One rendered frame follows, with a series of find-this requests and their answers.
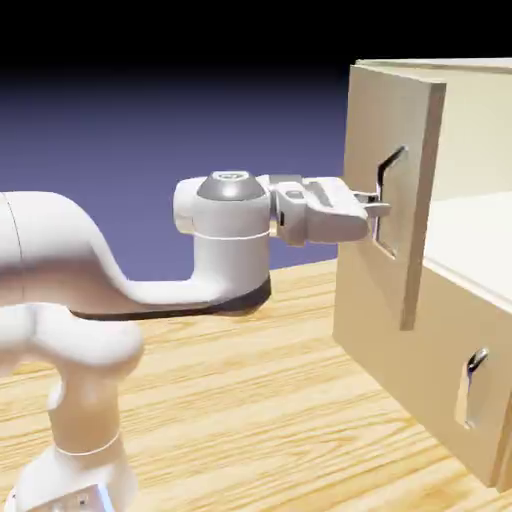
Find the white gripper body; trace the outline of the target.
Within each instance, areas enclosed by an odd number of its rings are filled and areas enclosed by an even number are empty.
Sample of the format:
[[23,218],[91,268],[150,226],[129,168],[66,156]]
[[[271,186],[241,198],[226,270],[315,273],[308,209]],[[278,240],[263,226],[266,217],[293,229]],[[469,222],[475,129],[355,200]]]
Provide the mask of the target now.
[[364,239],[368,216],[343,180],[304,178],[306,239],[312,243],[342,243]]

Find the angular metal door handle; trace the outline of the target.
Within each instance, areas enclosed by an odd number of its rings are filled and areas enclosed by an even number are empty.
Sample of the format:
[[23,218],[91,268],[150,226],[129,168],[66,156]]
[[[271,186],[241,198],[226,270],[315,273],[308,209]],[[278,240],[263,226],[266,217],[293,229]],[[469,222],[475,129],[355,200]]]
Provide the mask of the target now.
[[[407,151],[407,147],[404,145],[399,146],[391,155],[389,155],[383,162],[381,162],[377,167],[377,175],[376,175],[376,196],[375,204],[383,203],[383,190],[384,190],[384,175],[385,172],[391,168],[394,163],[401,157],[401,155]],[[377,216],[374,219],[373,228],[372,228],[372,237],[375,242],[377,242],[393,259],[396,258],[396,250],[391,247],[386,242],[381,242],[380,231],[381,231],[381,218],[382,216]]]

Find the light wood cabinet door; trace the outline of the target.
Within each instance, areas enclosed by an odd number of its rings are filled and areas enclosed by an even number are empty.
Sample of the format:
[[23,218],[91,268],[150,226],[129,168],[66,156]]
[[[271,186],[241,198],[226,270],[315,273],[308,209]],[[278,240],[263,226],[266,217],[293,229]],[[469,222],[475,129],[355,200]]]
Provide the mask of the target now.
[[[482,482],[512,489],[512,290],[425,269],[413,330],[384,347],[398,350],[387,389]],[[482,347],[467,396],[466,364]]]
[[367,348],[414,326],[446,83],[355,66],[349,77],[344,178],[353,191],[376,193],[377,167],[407,151],[384,175],[380,241],[374,219],[359,242],[338,251],[334,337],[345,350]]

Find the light wood cabinet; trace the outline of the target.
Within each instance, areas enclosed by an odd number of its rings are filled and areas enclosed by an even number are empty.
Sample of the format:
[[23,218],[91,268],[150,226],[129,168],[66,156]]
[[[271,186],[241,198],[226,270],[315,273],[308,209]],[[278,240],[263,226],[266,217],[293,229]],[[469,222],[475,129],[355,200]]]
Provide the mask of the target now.
[[[424,270],[433,269],[497,292],[512,290],[512,58],[361,60],[355,66],[447,85],[421,281]],[[408,412],[386,387],[399,365],[398,350],[384,344],[413,328],[367,348],[342,347]]]

